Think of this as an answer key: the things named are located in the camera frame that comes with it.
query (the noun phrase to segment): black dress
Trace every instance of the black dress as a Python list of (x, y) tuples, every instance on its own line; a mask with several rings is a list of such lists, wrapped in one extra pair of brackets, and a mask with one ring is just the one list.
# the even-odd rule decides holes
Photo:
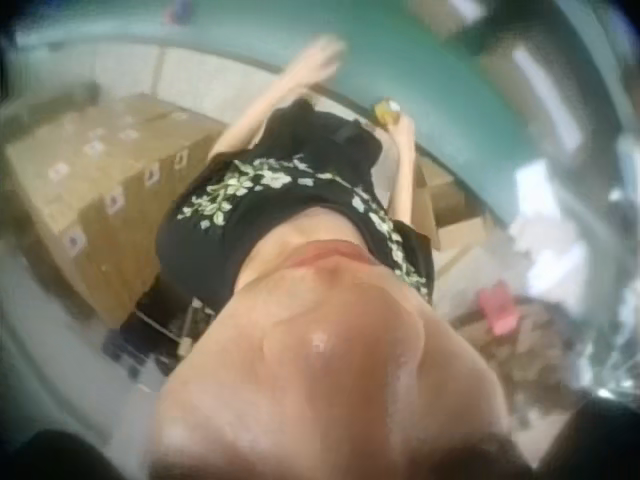
[[(347, 217), (370, 253), (430, 301), (429, 239), (392, 221), (373, 189), (371, 169), (381, 151), (379, 140), (360, 123), (317, 112), (306, 100), (277, 110), (253, 148), (214, 158), (168, 212), (156, 244), (161, 277), (136, 310), (180, 335), (192, 298), (219, 312), (256, 243), (312, 207)], [(206, 326), (199, 325), (190, 338), (197, 339)], [(143, 356), (175, 352), (173, 340), (136, 314), (120, 336)]]

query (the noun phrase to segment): woman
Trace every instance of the woman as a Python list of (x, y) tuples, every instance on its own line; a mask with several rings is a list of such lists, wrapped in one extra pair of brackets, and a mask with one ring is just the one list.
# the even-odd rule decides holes
[(324, 38), (291, 63), (160, 229), (167, 277), (219, 315), (161, 394), (158, 478), (409, 478), (462, 451), (478, 464), (485, 440), (513, 452), (495, 375), (429, 306), (411, 120), (389, 129), (388, 212), (371, 180), (380, 141), (358, 123), (299, 99), (259, 135), (342, 48)]

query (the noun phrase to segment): hand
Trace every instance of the hand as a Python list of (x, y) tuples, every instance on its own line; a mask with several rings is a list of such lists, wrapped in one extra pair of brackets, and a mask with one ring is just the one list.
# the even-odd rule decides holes
[(345, 44), (336, 37), (323, 36), (305, 48), (285, 69), (282, 80), (291, 92), (301, 93), (324, 82), (340, 67)]
[(400, 114), (394, 125), (387, 127), (389, 135), (396, 144), (400, 161), (413, 161), (416, 156), (416, 129), (413, 120), (404, 113)]

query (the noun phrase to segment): floor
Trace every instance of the floor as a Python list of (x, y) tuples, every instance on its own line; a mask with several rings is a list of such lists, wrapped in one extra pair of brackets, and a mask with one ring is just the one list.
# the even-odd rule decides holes
[[(221, 57), (141, 44), (34, 50), (18, 63), (23, 88), (29, 92), (95, 79), (103, 100), (147, 92), (225, 122), (235, 120), (274, 78), (270, 72)], [(324, 97), (317, 108), (358, 118)], [(374, 171), (383, 199), (388, 197), (394, 171), (393, 149), (386, 144), (383, 161)], [(440, 315), (451, 319), (464, 313), (474, 305), (479, 288), (501, 278), (514, 291), (523, 291), (527, 263), (515, 253), (505, 254), (509, 251), (510, 239), (496, 230), (486, 244), (456, 261), (455, 269), (438, 279), (435, 306)], [(457, 253), (437, 253), (436, 268), (449, 265)], [(100, 352), (106, 329), (99, 320), (79, 323), (71, 318), (38, 285), (24, 259), (6, 241), (0, 243), (0, 302), (7, 320), (5, 393), (8, 410), (16, 412), (7, 420), (12, 444), (43, 426), (65, 428), (90, 439), (131, 478), (144, 478), (145, 438), (155, 392), (162, 385), (157, 369), (146, 365), (139, 380), (132, 382), (124, 369)], [(521, 439), (532, 461), (539, 458), (561, 422), (556, 419), (549, 425)]]

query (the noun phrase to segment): pink object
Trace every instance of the pink object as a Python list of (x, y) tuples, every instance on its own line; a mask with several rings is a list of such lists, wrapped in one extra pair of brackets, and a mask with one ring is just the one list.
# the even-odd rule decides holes
[(511, 291), (502, 280), (491, 288), (483, 288), (476, 300), (496, 337), (513, 332), (518, 327), (520, 312)]

